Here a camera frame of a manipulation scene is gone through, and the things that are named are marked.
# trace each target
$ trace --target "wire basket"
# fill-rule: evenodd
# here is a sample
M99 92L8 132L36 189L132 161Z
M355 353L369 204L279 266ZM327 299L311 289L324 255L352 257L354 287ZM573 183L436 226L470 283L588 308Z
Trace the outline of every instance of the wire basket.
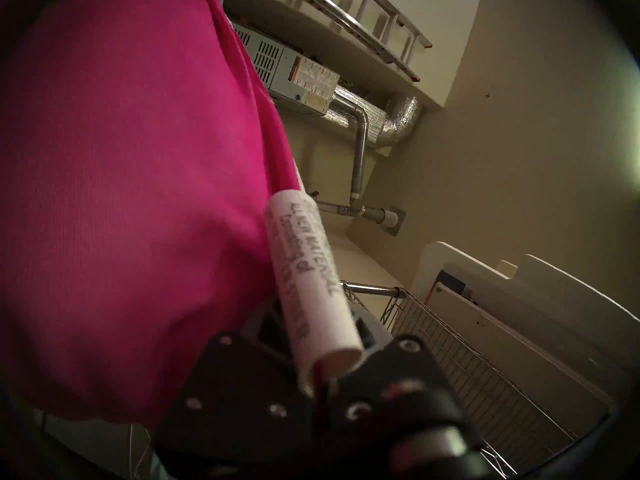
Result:
M366 309L350 289L360 284L343 285L347 298ZM413 334L425 342L486 441L482 455L503 478L538 466L577 438L415 296L397 292L381 323L394 337Z

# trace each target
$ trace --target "pink fabric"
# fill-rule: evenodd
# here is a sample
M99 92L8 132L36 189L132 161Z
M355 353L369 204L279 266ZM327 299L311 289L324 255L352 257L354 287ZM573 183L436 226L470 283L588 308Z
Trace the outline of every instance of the pink fabric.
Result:
M299 188L218 0L65 0L0 72L0 366L56 415L158 423L274 289Z

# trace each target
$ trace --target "screw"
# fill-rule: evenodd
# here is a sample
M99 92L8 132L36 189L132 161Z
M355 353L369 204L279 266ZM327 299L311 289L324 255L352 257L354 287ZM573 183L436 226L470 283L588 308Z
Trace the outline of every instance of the screw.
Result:
M271 414L271 416L276 418L286 418L287 408L278 403L270 404L269 413Z
M420 343L412 338L404 338L398 343L401 349L410 353L419 353L421 350Z
M186 404L190 410L199 411L202 409L202 401L197 397L190 397L187 399Z
M347 417L347 420L353 422L360 418L363 414L369 413L370 411L373 411L373 408L368 402L358 401L354 402L347 408L345 416Z

